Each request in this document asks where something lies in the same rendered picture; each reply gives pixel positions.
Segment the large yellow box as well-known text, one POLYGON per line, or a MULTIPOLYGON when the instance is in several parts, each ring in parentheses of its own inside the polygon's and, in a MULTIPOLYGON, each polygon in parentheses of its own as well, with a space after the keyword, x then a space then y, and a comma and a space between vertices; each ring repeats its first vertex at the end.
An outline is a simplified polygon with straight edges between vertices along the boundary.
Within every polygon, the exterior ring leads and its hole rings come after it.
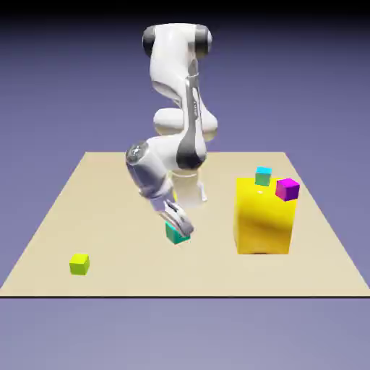
POLYGON ((275 195, 276 181, 258 186, 254 178, 236 179, 233 237, 238 254, 288 254, 298 199, 275 195))

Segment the small yellow-green cube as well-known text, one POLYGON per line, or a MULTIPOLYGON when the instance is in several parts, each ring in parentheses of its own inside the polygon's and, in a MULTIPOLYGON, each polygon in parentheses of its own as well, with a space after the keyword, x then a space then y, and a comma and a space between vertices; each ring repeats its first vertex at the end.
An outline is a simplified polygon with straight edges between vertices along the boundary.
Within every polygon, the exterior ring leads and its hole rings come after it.
POLYGON ((90 267, 88 254, 74 254, 69 261, 69 269, 72 275, 86 275, 90 267))

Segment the small cyan cube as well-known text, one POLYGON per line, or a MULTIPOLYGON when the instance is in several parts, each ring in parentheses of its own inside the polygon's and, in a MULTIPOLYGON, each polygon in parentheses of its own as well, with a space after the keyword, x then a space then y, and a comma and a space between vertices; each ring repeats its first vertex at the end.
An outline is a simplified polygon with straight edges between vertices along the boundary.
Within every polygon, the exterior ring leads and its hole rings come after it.
POLYGON ((269 186, 271 175, 271 168, 258 166, 255 171, 254 183, 258 186, 269 186))

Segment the small green cube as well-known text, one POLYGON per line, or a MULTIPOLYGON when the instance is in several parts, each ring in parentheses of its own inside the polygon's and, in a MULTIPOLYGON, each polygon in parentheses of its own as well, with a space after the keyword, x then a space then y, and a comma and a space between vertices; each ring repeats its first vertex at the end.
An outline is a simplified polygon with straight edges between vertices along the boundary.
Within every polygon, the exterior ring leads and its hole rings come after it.
POLYGON ((170 223, 165 223, 165 234, 173 244, 180 244, 190 239, 190 236, 182 236, 170 223))

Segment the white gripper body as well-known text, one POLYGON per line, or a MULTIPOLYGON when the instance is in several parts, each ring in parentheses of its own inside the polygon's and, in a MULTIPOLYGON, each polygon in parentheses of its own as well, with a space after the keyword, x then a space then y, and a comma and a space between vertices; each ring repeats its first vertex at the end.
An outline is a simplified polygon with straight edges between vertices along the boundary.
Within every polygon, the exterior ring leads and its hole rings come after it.
POLYGON ((182 236, 190 236, 194 231, 190 219, 185 211, 175 202, 166 200, 164 208, 159 212, 160 216, 171 224, 182 236))

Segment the small magenta cube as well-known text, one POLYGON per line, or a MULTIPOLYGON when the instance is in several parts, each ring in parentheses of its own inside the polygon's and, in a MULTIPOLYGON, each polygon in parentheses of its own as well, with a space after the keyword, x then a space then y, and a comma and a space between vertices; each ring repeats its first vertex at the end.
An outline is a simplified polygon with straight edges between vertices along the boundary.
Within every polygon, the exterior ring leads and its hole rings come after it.
POLYGON ((275 195, 284 202, 298 199, 299 190, 300 184, 291 178, 276 181, 275 195))

